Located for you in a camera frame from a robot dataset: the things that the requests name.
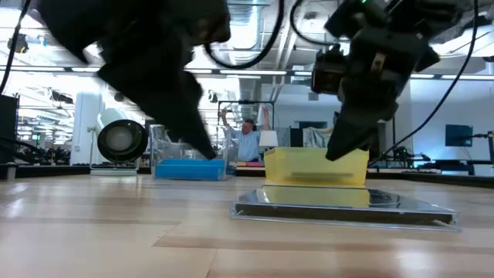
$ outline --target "clear plastic box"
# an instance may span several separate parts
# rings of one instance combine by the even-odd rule
[[[326,148],[276,147],[264,154],[266,178],[283,185],[365,185],[368,151],[355,150],[337,161]]]
[[[217,157],[207,160],[186,143],[174,143],[160,124],[150,125],[151,174],[155,178],[222,181],[236,169],[239,147],[225,132]]]

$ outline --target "white lamp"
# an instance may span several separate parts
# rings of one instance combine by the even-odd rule
[[[276,133],[276,131],[261,131],[259,146],[278,147],[278,134]]]

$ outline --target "robot workstation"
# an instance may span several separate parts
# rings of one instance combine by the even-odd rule
[[[17,2],[3,28],[19,10],[0,0],[7,278],[494,273],[494,2]],[[31,64],[49,51],[70,63]],[[30,238],[50,234],[43,255]]]

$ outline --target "light blue shirt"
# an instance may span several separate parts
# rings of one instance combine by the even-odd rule
[[[233,139],[239,139],[238,161],[249,162],[259,157],[259,138],[261,131],[251,131],[243,134],[230,127]]]

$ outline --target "lamp shade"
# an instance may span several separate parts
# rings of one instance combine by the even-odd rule
[[[119,109],[109,108],[98,115],[96,135],[98,150],[112,162],[133,161],[146,151],[146,130]]]
[[[261,131],[259,146],[278,147],[278,134],[276,133],[276,131]]]

